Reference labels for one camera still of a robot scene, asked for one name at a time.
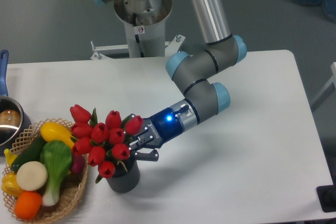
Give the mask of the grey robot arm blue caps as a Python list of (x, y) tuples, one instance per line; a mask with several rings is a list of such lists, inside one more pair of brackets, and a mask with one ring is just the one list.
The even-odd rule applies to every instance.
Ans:
[(221, 0), (192, 0), (206, 49), (194, 55), (183, 51), (167, 53), (165, 21), (172, 0), (94, 0), (114, 3), (123, 22), (131, 58), (167, 56), (166, 71), (183, 100), (145, 119), (131, 141), (130, 153), (142, 161), (157, 161), (158, 149), (230, 105), (230, 95), (220, 83), (208, 79), (242, 61), (247, 54), (244, 41), (233, 35)]

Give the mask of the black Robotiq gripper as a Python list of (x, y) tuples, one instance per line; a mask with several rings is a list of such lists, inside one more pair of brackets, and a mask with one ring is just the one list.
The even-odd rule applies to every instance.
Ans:
[(134, 157), (139, 161), (157, 162), (159, 153), (155, 148), (181, 135), (184, 127), (179, 114), (185, 110), (174, 110), (168, 107), (149, 118), (130, 114), (123, 120), (125, 143), (131, 152), (142, 148), (153, 149), (149, 153), (135, 152)]

